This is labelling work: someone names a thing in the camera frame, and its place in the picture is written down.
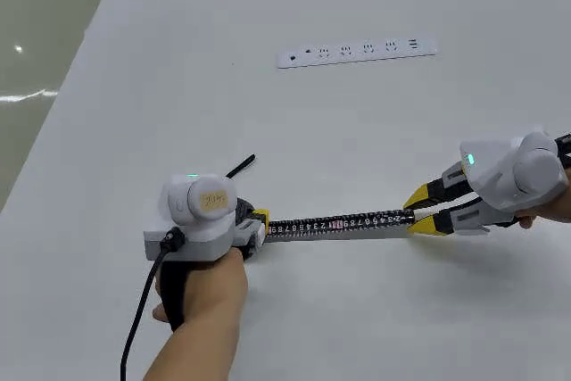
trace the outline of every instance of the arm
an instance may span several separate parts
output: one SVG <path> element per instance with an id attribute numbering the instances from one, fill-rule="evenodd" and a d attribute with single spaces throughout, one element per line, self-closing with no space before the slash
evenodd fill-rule
<path id="1" fill-rule="evenodd" d="M 571 222 L 571 169 L 566 170 L 569 178 L 567 191 L 558 196 L 555 200 L 541 207 L 530 210 L 522 210 L 516 213 L 521 218 L 519 224 L 522 228 L 529 229 L 537 216 L 545 219 L 556 220 L 557 222 Z"/>
<path id="2" fill-rule="evenodd" d="M 145 381 L 226 381 L 236 354 L 247 288 L 237 249 L 193 270 L 186 282 L 185 323 L 164 345 Z M 161 305 L 153 316 L 166 321 Z"/>

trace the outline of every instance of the gray floor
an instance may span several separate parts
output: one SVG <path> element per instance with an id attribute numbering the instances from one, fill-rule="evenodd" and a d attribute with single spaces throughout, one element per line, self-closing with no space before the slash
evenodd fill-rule
<path id="1" fill-rule="evenodd" d="M 0 211 L 99 0 L 0 0 Z"/>

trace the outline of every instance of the black wire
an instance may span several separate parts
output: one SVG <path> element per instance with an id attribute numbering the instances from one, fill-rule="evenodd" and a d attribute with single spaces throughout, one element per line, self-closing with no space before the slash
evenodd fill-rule
<path id="1" fill-rule="evenodd" d="M 243 169 L 245 169 L 247 166 L 249 166 L 254 160 L 256 159 L 256 155 L 253 153 L 251 154 L 248 158 L 246 158 L 245 160 L 243 160 L 242 162 L 240 162 L 238 164 L 238 166 L 233 169 L 232 171 L 230 171 L 226 177 L 227 178 L 232 178 L 234 177 L 236 174 L 238 174 L 240 171 L 242 171 Z"/>
<path id="2" fill-rule="evenodd" d="M 149 296 L 149 290 L 151 290 L 151 285 L 153 284 L 154 275 L 157 273 L 157 269 L 162 263 L 164 257 L 169 253 L 169 249 L 162 247 L 159 256 L 154 261 L 151 270 L 149 271 L 149 275 L 146 278 L 145 287 L 143 287 L 143 293 L 141 294 L 141 300 L 139 301 L 139 305 L 137 307 L 137 313 L 135 314 L 135 319 L 133 320 L 133 324 L 131 325 L 131 330 L 127 336 L 127 342 L 125 343 L 125 348 L 123 349 L 123 356 L 121 357 L 121 366 L 120 366 L 120 381 L 125 381 L 127 379 L 127 357 L 128 352 L 131 349 L 131 344 L 133 343 L 133 339 L 135 338 L 135 333 L 139 326 L 139 322 L 141 321 L 141 316 L 143 315 L 143 310 L 145 309 L 146 298 Z"/>

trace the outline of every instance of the power strip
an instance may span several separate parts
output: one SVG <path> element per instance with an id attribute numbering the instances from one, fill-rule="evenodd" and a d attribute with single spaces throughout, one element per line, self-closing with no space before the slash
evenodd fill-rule
<path id="1" fill-rule="evenodd" d="M 427 38 L 386 39 L 382 42 L 360 41 L 341 45 L 305 46 L 277 56 L 279 69 L 323 66 L 340 62 L 370 62 L 393 58 L 435 55 L 436 42 Z"/>

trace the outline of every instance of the white table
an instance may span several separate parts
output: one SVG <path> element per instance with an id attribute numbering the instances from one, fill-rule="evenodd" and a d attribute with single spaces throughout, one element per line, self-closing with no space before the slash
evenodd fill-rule
<path id="1" fill-rule="evenodd" d="M 274 219 L 387 210 L 460 139 L 568 132 L 569 5 L 103 0 L 2 212 L 0 378 L 118 377 L 171 173 L 255 152 L 237 185 Z M 440 53 L 275 68 L 290 46 L 417 34 Z M 268 245 L 231 379 L 569 379 L 570 232 Z M 148 312 L 128 379 L 169 335 Z"/>

